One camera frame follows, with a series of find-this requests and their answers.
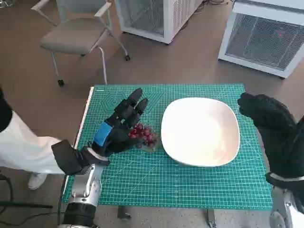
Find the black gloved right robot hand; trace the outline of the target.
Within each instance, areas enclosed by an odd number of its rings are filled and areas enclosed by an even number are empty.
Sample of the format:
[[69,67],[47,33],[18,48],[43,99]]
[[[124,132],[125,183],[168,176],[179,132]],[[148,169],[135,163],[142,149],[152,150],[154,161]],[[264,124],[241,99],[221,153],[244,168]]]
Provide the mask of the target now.
[[264,94],[242,93],[237,103],[262,137],[270,171],[283,178],[302,177],[304,119],[296,122],[286,105]]

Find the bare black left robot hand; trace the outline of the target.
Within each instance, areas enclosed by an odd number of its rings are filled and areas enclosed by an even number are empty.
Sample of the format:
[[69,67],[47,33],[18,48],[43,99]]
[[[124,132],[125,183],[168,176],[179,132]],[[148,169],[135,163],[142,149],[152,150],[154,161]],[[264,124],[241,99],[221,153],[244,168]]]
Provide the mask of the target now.
[[114,109],[114,113],[105,119],[95,133],[91,148],[103,157],[131,149],[140,144],[140,136],[132,137],[131,130],[139,122],[148,105],[148,99],[140,100],[143,91],[134,90]]

